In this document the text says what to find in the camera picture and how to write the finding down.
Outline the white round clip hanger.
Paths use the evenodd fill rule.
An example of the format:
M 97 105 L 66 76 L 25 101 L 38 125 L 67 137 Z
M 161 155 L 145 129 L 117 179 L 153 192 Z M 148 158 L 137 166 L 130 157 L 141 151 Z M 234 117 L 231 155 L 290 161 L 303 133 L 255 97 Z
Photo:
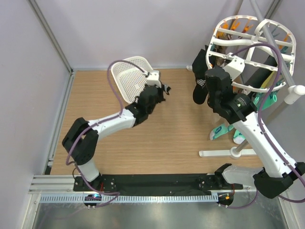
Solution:
M 296 38 L 283 24 L 270 19 L 259 20 L 255 16 L 237 15 L 222 19 L 216 25 L 206 50 L 205 61 L 209 69 L 216 65 L 224 68 L 232 79 L 234 88 L 246 92 L 265 93 L 269 86 L 251 86 L 238 82 L 248 67 L 267 70 L 275 74 L 277 64 L 282 63 L 278 91 L 286 85 L 294 85 L 293 74 L 296 58 Z

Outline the black sock with white stripes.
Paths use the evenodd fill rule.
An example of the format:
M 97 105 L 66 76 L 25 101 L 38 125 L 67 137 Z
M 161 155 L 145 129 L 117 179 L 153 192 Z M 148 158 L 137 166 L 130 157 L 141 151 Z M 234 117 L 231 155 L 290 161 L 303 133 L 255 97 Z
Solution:
M 206 65 L 205 56 L 206 51 L 201 49 L 192 63 L 192 71 L 196 82 L 196 86 L 193 90 L 193 101 L 196 104 L 203 104 L 208 94 L 205 82 L 205 72 L 208 70 L 208 67 Z

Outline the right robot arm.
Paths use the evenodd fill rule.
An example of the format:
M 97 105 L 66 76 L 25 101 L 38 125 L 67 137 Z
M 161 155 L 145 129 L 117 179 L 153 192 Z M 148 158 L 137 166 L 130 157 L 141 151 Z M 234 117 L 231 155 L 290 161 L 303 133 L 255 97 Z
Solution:
M 208 105 L 225 118 L 251 145 L 263 163 L 262 168 L 237 167 L 230 163 L 216 170 L 215 184 L 220 189 L 236 183 L 255 187 L 266 198 L 280 197 L 297 179 L 304 181 L 305 164 L 296 162 L 279 145 L 252 100 L 234 93 L 230 74 L 216 67 L 205 72 Z

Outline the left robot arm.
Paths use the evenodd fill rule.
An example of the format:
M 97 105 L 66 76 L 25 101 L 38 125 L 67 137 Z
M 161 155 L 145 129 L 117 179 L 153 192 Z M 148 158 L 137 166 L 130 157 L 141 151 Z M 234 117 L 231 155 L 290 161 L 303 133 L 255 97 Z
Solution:
M 80 171 L 84 185 L 90 191 L 101 191 L 102 175 L 98 171 L 93 156 L 98 141 L 127 128 L 133 128 L 153 112 L 158 103 L 165 101 L 163 94 L 169 94 L 171 87 L 145 85 L 135 101 L 121 111 L 108 117 L 87 121 L 76 119 L 62 141 L 68 156 L 73 158 L 76 169 Z

